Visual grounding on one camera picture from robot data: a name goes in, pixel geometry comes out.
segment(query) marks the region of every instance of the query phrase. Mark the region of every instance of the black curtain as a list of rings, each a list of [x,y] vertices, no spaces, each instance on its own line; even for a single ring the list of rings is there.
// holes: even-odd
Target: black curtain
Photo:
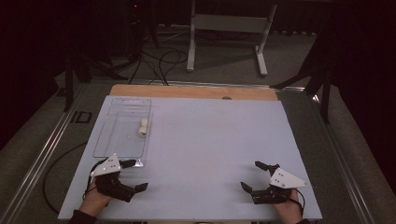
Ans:
[[[57,91],[63,70],[56,42],[57,1],[0,2],[0,148]]]
[[[300,72],[332,68],[339,88],[393,191],[396,150],[396,6],[390,0],[336,2]]]

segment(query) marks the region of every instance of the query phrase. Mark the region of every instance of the wire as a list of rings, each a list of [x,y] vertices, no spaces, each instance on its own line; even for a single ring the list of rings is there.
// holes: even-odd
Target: wire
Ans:
[[[175,35],[171,35],[171,36],[169,36],[169,37],[167,37],[166,39],[163,39],[163,40],[158,40],[158,42],[165,42],[165,41],[170,40],[172,38],[175,38],[177,36],[180,36],[180,35],[183,35],[185,33],[188,33],[189,31],[190,31],[190,29],[187,29],[187,30],[184,30],[184,31],[181,31],[181,32],[176,32]],[[165,33],[165,32],[157,33],[157,35],[166,35],[166,34],[174,34],[174,33]]]
[[[97,186],[95,186],[94,188],[92,188],[92,189],[87,189],[87,190],[85,190],[85,192],[84,192],[84,195],[86,195],[87,193],[89,193],[89,192],[91,192],[91,191],[93,191],[94,189],[97,189],[98,187]]]
[[[140,54],[140,55],[139,55],[139,63],[137,64],[136,69],[135,69],[134,72],[132,73],[132,76],[131,76],[131,78],[129,79],[128,84],[131,84],[132,80],[133,80],[134,77],[136,76],[137,70],[139,69],[141,63],[142,63],[142,55]]]
[[[304,211],[304,208],[305,208],[305,198],[304,198],[304,195],[299,191],[299,190],[297,190],[297,192],[301,195],[301,197],[303,198],[303,206],[302,206],[302,209],[303,209],[303,211]]]
[[[159,78],[160,81],[161,81],[161,83],[162,83],[164,86],[169,86],[169,85],[167,84],[167,81],[164,80],[164,77],[161,77],[160,74],[158,74],[158,72],[156,71],[156,69],[155,69],[155,63],[150,62],[150,61],[147,61],[143,56],[142,56],[142,59],[143,59],[143,62],[152,70],[152,72],[153,72],[154,75],[155,75],[154,78],[153,78],[148,84],[151,84],[151,82],[153,82],[153,81],[155,80],[155,78]]]
[[[158,58],[158,57],[156,57],[156,56],[153,56],[153,55],[151,55],[151,54],[148,54],[148,53],[146,53],[146,52],[143,51],[143,50],[142,50],[142,54],[145,54],[145,55],[149,56],[150,58],[153,58],[153,59],[158,60],[158,66],[159,66],[159,69],[160,69],[160,73],[157,73],[157,72],[155,71],[156,77],[159,77],[159,78],[160,78],[160,80],[162,81],[163,85],[169,86],[169,84],[168,84],[168,82],[167,82],[167,80],[166,80],[166,76],[169,74],[169,72],[170,72],[172,69],[174,69],[174,68],[176,67],[176,65],[178,65],[179,63],[184,63],[184,62],[186,62],[187,59],[188,59],[188,56],[187,56],[187,53],[186,53],[186,52],[183,52],[183,51],[181,51],[181,50],[179,50],[179,49],[176,49],[176,48],[172,48],[172,47],[162,47],[162,48],[160,48],[160,49],[170,49],[170,51],[165,52],[160,58]],[[177,59],[176,59],[175,61],[172,62],[172,61],[167,61],[167,60],[164,59],[164,57],[166,57],[167,55],[172,54],[172,53],[176,53],[176,54],[177,54]],[[164,63],[170,63],[170,64],[172,64],[172,66],[171,66],[166,72],[163,71],[163,64],[164,64]]]
[[[84,194],[82,195],[82,199],[84,199],[84,196],[85,196],[86,193],[88,193],[88,192],[90,192],[91,190],[94,189],[94,188],[93,188],[93,189],[88,190],[88,188],[90,187],[90,184],[91,184],[91,179],[92,179],[92,178],[91,178],[91,173],[92,173],[92,171],[94,171],[94,170],[96,169],[96,167],[97,167],[98,165],[102,164],[105,160],[107,160],[107,158],[104,159],[104,160],[101,160],[101,161],[97,162],[97,163],[91,168],[90,174],[88,175],[87,188],[86,188]]]
[[[64,156],[66,156],[67,154],[69,154],[70,152],[78,149],[79,147],[82,147],[84,145],[86,145],[87,142],[81,143],[76,147],[73,147],[69,150],[67,150],[64,154],[62,154],[58,159],[56,159],[49,167],[48,171],[46,172],[46,174],[44,175],[44,179],[43,179],[43,185],[41,187],[41,191],[43,193],[43,197],[44,200],[46,201],[46,204],[49,206],[50,210],[52,210],[54,213],[59,214],[59,211],[50,203],[50,200],[47,197],[47,193],[46,193],[46,184],[47,184],[47,178],[50,174],[50,171],[52,170],[52,168],[55,166],[55,164],[60,161]]]

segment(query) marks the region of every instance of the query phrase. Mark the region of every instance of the transparent container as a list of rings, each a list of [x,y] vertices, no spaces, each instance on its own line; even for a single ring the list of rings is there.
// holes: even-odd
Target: transparent container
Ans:
[[[107,158],[117,155],[121,161],[136,160],[136,166],[143,166],[149,138],[150,109],[150,100],[113,99],[93,156]]]

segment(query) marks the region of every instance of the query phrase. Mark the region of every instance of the metal stand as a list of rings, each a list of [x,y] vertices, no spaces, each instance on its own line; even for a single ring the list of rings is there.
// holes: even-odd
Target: metal stand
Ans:
[[[276,5],[272,5],[267,18],[235,17],[206,15],[195,13],[195,0],[191,0],[191,30],[190,48],[187,60],[187,71],[194,70],[195,61],[195,29],[234,31],[262,34],[262,42],[256,46],[256,57],[260,68],[260,74],[266,77],[268,72],[262,55],[265,42],[271,29],[272,21],[276,12]]]
[[[91,66],[95,67],[96,69],[101,70],[106,75],[112,77],[116,80],[127,80],[127,77],[122,77],[117,73],[107,69],[106,67],[102,66],[101,64],[93,61],[88,56],[78,53],[74,49],[69,49],[65,53],[65,98],[66,103],[64,106],[64,112],[68,111],[70,105],[73,104],[74,101],[74,81],[73,81],[73,72],[78,77],[80,82],[89,83],[91,81],[91,74],[90,70],[87,66],[89,63]]]
[[[329,108],[330,87],[331,87],[331,79],[332,79],[332,72],[331,72],[332,67],[333,67],[333,61],[330,62],[330,66],[318,65],[306,70],[304,70],[304,65],[303,65],[302,69],[300,70],[297,76],[291,77],[288,80],[283,81],[279,84],[271,85],[270,88],[281,90],[303,78],[311,77],[308,84],[304,88],[304,92],[306,92],[306,94],[308,95],[315,95],[317,94],[320,87],[323,86],[322,99],[320,104],[320,114],[323,117],[324,121],[326,123],[329,123],[328,108]]]

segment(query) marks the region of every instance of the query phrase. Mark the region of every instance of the white stand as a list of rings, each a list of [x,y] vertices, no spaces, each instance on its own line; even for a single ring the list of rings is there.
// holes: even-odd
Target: white stand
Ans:
[[[267,40],[269,31],[271,29],[275,12],[276,5],[272,5],[267,18],[196,14],[195,0],[191,0],[191,39],[187,61],[187,71],[192,72],[194,70],[195,29],[235,31],[262,34],[262,42],[259,46],[256,46],[256,56],[260,68],[260,75],[266,77],[268,72],[265,66],[264,57],[262,56],[262,50],[264,49],[265,41]]]

